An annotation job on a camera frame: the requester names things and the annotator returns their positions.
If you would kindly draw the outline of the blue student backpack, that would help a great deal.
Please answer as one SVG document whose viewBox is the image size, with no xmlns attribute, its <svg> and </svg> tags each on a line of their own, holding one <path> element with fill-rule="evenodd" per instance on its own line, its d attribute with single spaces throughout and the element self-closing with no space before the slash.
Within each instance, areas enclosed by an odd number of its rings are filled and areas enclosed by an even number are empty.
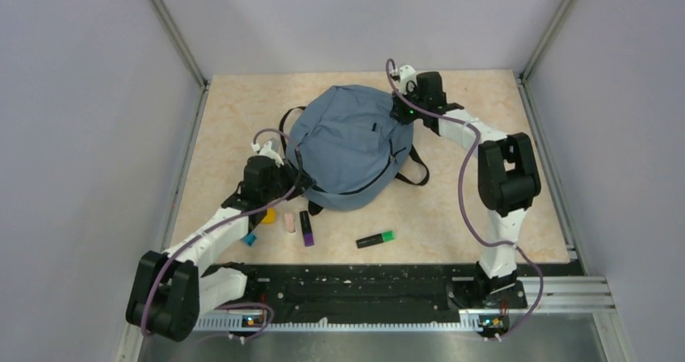
<svg viewBox="0 0 685 362">
<path fill-rule="evenodd" d="M 425 166 L 414 147 L 414 126 L 391 116 L 388 92 L 332 86 L 298 110 L 281 143 L 291 164 L 302 157 L 309 181 L 303 196 L 312 216 L 362 208 L 395 179 L 413 183 L 400 172 L 407 160 Z"/>
</svg>

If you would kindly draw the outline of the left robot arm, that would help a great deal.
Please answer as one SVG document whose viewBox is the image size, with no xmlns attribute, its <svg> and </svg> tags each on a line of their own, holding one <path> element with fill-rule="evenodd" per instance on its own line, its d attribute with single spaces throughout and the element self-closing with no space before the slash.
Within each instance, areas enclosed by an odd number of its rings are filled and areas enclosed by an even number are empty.
<svg viewBox="0 0 685 362">
<path fill-rule="evenodd" d="M 300 152 L 296 164 L 255 155 L 248 159 L 236 191 L 193 234 L 165 252 L 142 255 L 125 311 L 127 323 L 143 335 L 180 342 L 199 316 L 225 302 L 240 308 L 256 303 L 258 285 L 231 267 L 209 268 L 218 256 L 263 220 L 269 208 L 302 194 L 305 172 Z"/>
</svg>

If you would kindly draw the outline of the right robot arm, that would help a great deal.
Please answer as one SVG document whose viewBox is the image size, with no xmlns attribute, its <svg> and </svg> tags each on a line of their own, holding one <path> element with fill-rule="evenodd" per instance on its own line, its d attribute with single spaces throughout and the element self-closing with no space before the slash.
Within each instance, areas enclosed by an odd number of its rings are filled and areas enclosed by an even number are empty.
<svg viewBox="0 0 685 362">
<path fill-rule="evenodd" d="M 393 116 L 403 124 L 421 120 L 433 133 L 462 146 L 466 152 L 459 179 L 471 159 L 477 162 L 477 190 L 487 210 L 487 236 L 480 236 L 465 211 L 464 184 L 458 184 L 460 213 L 469 232 L 483 246 L 477 262 L 473 295 L 485 307 L 495 307 L 517 281 L 516 253 L 523 220 L 540 194 L 541 181 L 526 133 L 506 134 L 490 127 L 458 103 L 450 103 L 439 72 L 396 67 L 386 72 L 393 90 Z"/>
</svg>

